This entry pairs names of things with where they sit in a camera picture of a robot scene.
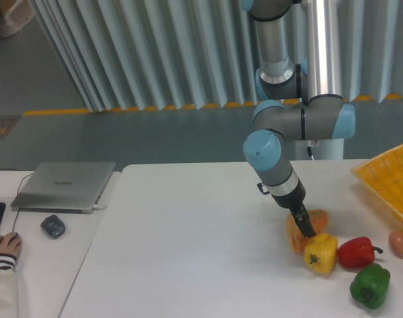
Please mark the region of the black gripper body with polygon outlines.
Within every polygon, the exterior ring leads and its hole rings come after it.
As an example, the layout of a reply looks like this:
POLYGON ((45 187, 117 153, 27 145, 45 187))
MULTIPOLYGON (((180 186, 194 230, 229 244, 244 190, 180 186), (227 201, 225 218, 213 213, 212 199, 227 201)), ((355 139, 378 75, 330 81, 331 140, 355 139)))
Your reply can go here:
POLYGON ((300 180, 291 191, 285 190, 282 195, 278 195, 278 191, 274 190, 274 187, 268 187, 263 183, 258 183, 257 187, 263 195, 271 195, 280 207, 289 209, 292 214, 304 214, 306 212, 303 203, 306 191, 300 180))

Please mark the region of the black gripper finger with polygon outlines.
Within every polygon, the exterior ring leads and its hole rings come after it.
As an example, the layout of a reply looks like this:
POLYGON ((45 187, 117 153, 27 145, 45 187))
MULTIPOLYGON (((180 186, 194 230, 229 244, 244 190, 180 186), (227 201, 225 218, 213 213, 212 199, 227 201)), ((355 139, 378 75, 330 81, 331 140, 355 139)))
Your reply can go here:
POLYGON ((310 221, 310 216, 303 203, 291 208, 291 214, 300 232, 305 237, 312 238, 316 236, 316 232, 310 221))

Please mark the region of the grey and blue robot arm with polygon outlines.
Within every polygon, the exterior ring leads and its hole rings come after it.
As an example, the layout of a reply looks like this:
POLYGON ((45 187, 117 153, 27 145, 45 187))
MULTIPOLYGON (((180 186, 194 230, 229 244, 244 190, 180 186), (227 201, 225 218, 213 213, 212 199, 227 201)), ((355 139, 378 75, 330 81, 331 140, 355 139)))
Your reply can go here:
POLYGON ((335 140, 353 136, 355 110, 344 102, 341 83, 338 1, 301 1, 308 53, 294 63, 286 19, 295 1, 242 1, 254 21, 260 66, 255 84, 260 103, 243 154, 260 178, 259 189, 289 210, 300 232, 316 232, 304 206, 306 191, 291 165, 288 141, 335 140))

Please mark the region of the forearm in white sleeve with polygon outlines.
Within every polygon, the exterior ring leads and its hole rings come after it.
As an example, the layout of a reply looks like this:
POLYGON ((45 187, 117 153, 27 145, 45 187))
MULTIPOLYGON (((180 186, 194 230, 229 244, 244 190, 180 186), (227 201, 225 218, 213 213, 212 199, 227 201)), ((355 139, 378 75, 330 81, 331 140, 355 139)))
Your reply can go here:
POLYGON ((16 261, 11 254, 0 254, 0 317, 18 317, 16 261))

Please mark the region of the person's hand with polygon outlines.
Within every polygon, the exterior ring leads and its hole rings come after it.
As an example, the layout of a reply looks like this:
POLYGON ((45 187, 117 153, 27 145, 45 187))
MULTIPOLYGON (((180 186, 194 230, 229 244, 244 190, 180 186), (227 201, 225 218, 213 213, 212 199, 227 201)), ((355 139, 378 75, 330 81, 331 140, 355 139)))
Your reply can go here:
POLYGON ((14 233, 8 233, 4 236, 0 235, 0 254, 10 255, 17 258, 22 249, 22 238, 15 238, 14 233))

